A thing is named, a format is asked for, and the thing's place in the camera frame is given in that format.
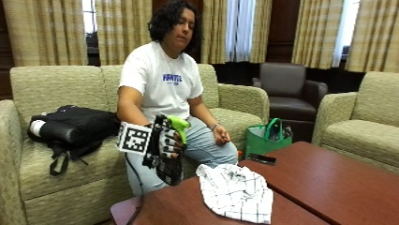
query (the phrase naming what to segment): phone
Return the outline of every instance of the phone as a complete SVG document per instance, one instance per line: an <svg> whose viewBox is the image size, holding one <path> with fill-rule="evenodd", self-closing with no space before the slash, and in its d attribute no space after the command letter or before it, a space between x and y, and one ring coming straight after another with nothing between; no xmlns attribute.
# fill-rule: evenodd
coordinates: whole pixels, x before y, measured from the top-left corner
<svg viewBox="0 0 399 225"><path fill-rule="evenodd" d="M262 156L262 155L254 154L254 153L248 153L247 159L260 162L263 164L268 164L271 166L275 165L275 161L276 161L275 157L267 157L267 156Z"/></svg>

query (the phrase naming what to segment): cable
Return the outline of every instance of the cable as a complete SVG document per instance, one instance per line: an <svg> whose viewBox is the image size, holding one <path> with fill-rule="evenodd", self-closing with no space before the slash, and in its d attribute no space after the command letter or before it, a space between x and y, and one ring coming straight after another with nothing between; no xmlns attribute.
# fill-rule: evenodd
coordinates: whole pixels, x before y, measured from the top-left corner
<svg viewBox="0 0 399 225"><path fill-rule="evenodd" d="M134 174L137 176L137 179L138 179L138 182L139 182L139 188L141 188L139 205L135 207L135 211L134 211L134 213L133 213L133 215L129 218L129 221L126 223L126 225L130 225L131 222L135 220L135 218L138 216L138 213L141 211L141 207L142 207L142 204L143 204L143 201L145 201L145 196L143 196L145 195L145 190L142 188L142 182L141 182L141 178L139 178L138 172L135 171L135 169L134 169L134 167L133 167L133 165L131 165L131 163L129 161L129 157L127 157L127 153L126 152L125 152L125 159L126 159L126 162L129 164L129 167L133 169L133 172L134 172Z"/></svg>

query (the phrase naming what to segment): coffee table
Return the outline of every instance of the coffee table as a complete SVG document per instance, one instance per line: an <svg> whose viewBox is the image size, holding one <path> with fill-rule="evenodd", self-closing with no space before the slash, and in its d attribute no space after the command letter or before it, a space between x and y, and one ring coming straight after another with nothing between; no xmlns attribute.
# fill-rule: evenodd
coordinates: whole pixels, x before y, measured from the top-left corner
<svg viewBox="0 0 399 225"><path fill-rule="evenodd" d="M131 198L110 208L113 222L126 225L139 199ZM274 192L271 224L327 224L299 205ZM143 206L133 224L252 224L214 214L203 203L198 177L145 195Z"/></svg>
<svg viewBox="0 0 399 225"><path fill-rule="evenodd" d="M239 165L331 224L399 224L399 175L305 142L267 153L275 166Z"/></svg>

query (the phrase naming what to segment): green shopping bag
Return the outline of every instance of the green shopping bag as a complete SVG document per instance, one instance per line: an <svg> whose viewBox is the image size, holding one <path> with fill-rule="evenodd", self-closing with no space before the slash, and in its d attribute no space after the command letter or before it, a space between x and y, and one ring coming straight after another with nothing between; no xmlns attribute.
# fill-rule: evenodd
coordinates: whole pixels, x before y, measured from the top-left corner
<svg viewBox="0 0 399 225"><path fill-rule="evenodd" d="M246 156L248 153L264 155L267 152L291 144L289 126L274 118L266 125L250 126L247 129Z"/></svg>

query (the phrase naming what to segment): curtain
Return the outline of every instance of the curtain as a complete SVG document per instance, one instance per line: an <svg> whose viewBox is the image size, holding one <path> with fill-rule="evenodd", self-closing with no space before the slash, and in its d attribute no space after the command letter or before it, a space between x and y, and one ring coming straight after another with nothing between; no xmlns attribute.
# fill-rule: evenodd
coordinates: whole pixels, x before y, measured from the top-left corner
<svg viewBox="0 0 399 225"><path fill-rule="evenodd" d="M224 64L227 0L203 0L200 63Z"/></svg>
<svg viewBox="0 0 399 225"><path fill-rule="evenodd" d="M344 0L300 1L291 63L331 68Z"/></svg>
<svg viewBox="0 0 399 225"><path fill-rule="evenodd" d="M101 65L123 64L130 52L150 42L151 1L95 1Z"/></svg>
<svg viewBox="0 0 399 225"><path fill-rule="evenodd" d="M399 0L361 0L347 70L399 72Z"/></svg>
<svg viewBox="0 0 399 225"><path fill-rule="evenodd" d="M2 0L13 63L86 65L82 2Z"/></svg>
<svg viewBox="0 0 399 225"><path fill-rule="evenodd" d="M258 0L254 8L250 63L266 61L267 44L270 36L271 0Z"/></svg>

